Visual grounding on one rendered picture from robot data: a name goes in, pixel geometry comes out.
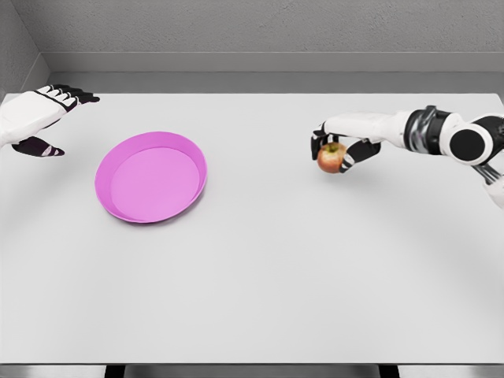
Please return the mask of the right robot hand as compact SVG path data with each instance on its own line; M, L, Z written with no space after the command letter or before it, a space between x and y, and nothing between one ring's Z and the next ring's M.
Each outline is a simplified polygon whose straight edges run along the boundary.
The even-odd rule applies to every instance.
M346 155L339 173L345 173L356 163L376 156L381 150L381 141L373 142L372 121L362 113L346 113L331 117L313 131L310 140L312 159L317 161L321 147L337 142L346 146Z

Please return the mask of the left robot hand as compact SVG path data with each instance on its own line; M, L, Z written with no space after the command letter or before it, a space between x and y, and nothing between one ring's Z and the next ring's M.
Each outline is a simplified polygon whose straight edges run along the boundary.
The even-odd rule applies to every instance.
M37 134L56 124L77 106L100 98L66 84L51 84L26 91L0 106L0 149L37 158L61 157L65 152L40 139Z

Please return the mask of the red-yellow apple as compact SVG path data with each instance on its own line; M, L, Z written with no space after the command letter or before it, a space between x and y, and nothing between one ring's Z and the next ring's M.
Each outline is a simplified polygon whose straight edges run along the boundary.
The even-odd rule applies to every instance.
M347 147L342 143L331 142L323 145L317 155L318 167L327 173L339 173Z

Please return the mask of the pink round plate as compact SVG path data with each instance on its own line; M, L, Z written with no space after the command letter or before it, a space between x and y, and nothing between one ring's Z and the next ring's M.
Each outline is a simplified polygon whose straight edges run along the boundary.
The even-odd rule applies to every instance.
M207 161L188 138L171 132L132 136L112 148L94 179L103 208L118 219L147 224L188 209L206 185Z

